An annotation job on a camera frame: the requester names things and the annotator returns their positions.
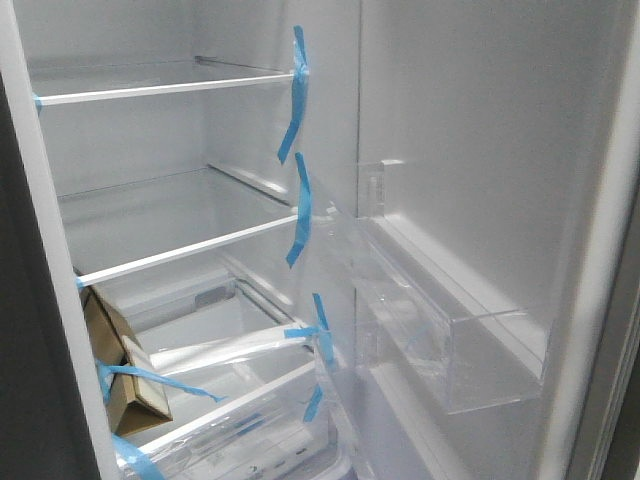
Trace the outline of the brown cardboard box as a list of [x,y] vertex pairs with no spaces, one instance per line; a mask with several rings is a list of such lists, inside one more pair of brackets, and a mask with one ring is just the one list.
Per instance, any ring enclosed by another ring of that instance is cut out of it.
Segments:
[[113,433],[128,436],[173,420],[165,387],[128,321],[93,287],[80,291],[91,348],[105,383]]

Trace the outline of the glass fridge shelf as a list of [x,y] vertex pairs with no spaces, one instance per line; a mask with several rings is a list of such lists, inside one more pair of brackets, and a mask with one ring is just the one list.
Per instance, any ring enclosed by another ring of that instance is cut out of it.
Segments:
[[57,106],[280,83],[292,78],[292,71],[196,57],[186,61],[39,69],[31,72],[31,85],[42,105]]
[[294,209],[208,167],[60,198],[89,286],[292,224]]

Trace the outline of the clear lower crisper drawer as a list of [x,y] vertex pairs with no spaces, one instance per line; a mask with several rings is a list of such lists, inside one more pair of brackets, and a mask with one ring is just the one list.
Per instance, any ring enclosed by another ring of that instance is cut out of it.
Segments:
[[171,392],[173,422],[130,436],[164,478],[353,478],[327,408],[304,419],[317,385],[313,363],[247,389],[225,384],[231,395],[219,404]]

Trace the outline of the bottom left blue tape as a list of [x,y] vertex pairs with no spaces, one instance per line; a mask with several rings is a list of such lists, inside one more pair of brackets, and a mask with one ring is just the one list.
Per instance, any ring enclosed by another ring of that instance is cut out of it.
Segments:
[[129,465],[142,480],[164,480],[165,477],[158,467],[138,447],[127,440],[112,435],[113,445],[120,457]]

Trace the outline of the lower glass drawer cover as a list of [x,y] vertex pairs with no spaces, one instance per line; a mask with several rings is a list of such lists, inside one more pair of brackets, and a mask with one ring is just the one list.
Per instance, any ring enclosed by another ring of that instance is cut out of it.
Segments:
[[279,350],[308,355],[313,321],[301,320],[248,283],[227,281],[198,294],[165,296],[129,316],[157,372],[176,376]]

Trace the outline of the upper blue tape strip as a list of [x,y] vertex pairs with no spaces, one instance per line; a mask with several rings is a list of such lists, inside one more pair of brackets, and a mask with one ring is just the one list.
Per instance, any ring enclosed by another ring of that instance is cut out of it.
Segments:
[[301,25],[295,25],[293,27],[293,33],[294,72],[291,83],[291,118],[277,151],[277,158],[281,164],[286,162],[289,152],[302,126],[308,97],[309,65],[303,27]]

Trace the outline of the middle blue tape strip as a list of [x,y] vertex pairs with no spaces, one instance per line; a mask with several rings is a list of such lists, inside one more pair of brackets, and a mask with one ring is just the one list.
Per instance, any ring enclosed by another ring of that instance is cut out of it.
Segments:
[[301,152],[296,152],[295,160],[300,179],[300,187],[295,238],[289,252],[286,255],[286,262],[290,268],[294,266],[302,251],[304,250],[304,247],[309,241],[311,234],[312,216],[311,184],[303,154]]

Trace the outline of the blue tape on cardboard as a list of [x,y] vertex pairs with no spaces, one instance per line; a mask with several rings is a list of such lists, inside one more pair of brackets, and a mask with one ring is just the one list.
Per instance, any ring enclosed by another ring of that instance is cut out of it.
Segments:
[[148,370],[141,369],[136,366],[122,366],[122,365],[108,365],[100,360],[95,361],[96,370],[98,374],[98,380],[103,396],[104,402],[107,402],[110,399],[109,386],[107,384],[107,378],[111,375],[123,374],[129,375],[133,377],[139,377],[146,380],[150,380],[155,383],[159,383],[162,385],[166,385],[172,388],[176,388],[182,390],[186,393],[196,396],[208,397],[214,400],[216,403],[222,402],[226,399],[226,396],[216,396],[213,393],[198,387],[192,387],[186,385],[177,380],[173,380],[166,376],[161,376],[159,374],[153,373]]

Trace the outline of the clear door shelf bin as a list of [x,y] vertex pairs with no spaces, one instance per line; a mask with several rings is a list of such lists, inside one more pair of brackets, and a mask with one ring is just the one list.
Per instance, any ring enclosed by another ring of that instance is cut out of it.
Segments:
[[394,367],[449,415],[540,395],[545,330],[402,217],[314,212],[314,259],[352,293],[354,348]]

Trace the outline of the middle glass fridge shelf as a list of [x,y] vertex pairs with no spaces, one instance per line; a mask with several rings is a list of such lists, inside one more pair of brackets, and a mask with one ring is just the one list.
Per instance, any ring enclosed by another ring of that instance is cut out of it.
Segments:
[[89,286],[292,224],[294,209],[208,167],[60,198]]

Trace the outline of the white fridge cabinet body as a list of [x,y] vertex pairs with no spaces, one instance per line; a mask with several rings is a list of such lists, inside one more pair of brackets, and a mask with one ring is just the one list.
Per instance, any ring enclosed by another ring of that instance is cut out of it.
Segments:
[[[1,475],[5,479],[140,479],[116,452],[80,299],[93,287],[128,321],[165,296],[248,283],[317,325],[322,297],[335,363],[318,339],[308,355],[279,350],[166,376],[216,396],[311,362],[351,462],[368,477],[337,381],[353,355],[354,296],[313,257],[311,234],[286,262],[296,221],[89,286],[72,264],[59,200],[66,195],[214,168],[298,212],[295,153],[316,210],[353,217],[357,186],[358,1],[5,1],[1,5]],[[291,83],[44,106],[39,69],[216,61],[294,72],[293,27],[304,30],[309,86],[284,164]]]

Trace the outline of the small blue drawer tape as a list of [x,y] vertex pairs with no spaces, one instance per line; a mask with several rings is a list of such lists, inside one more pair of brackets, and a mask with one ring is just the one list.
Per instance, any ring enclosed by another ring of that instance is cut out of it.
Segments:
[[322,387],[317,384],[314,387],[313,393],[309,399],[309,402],[307,403],[306,409],[304,411],[304,415],[303,415],[303,422],[304,423],[310,423],[312,422],[315,417],[317,416],[318,410],[319,410],[319,406],[320,403],[322,401],[324,397],[324,392]]

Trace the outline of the white fridge door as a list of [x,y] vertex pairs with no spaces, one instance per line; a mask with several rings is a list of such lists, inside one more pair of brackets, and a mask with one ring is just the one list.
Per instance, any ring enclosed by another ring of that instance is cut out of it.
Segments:
[[380,479],[596,479],[639,342],[639,5],[365,1],[358,213],[400,216],[546,332],[540,395],[449,415],[361,357]]

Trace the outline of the lower blue tape strip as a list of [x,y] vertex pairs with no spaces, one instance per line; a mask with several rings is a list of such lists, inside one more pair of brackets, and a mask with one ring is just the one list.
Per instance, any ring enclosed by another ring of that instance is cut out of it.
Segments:
[[319,293],[313,293],[313,301],[317,315],[317,325],[304,328],[288,328],[284,330],[285,339],[311,338],[318,339],[321,353],[328,365],[335,363],[335,352],[330,325],[326,316],[322,297]]

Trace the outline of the top glass fridge shelf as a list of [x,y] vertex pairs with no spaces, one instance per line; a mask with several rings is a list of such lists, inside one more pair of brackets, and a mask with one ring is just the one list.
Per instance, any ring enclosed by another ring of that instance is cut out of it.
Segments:
[[42,105],[57,106],[280,83],[292,78],[292,71],[196,57],[186,61],[39,69],[31,72],[31,85]]

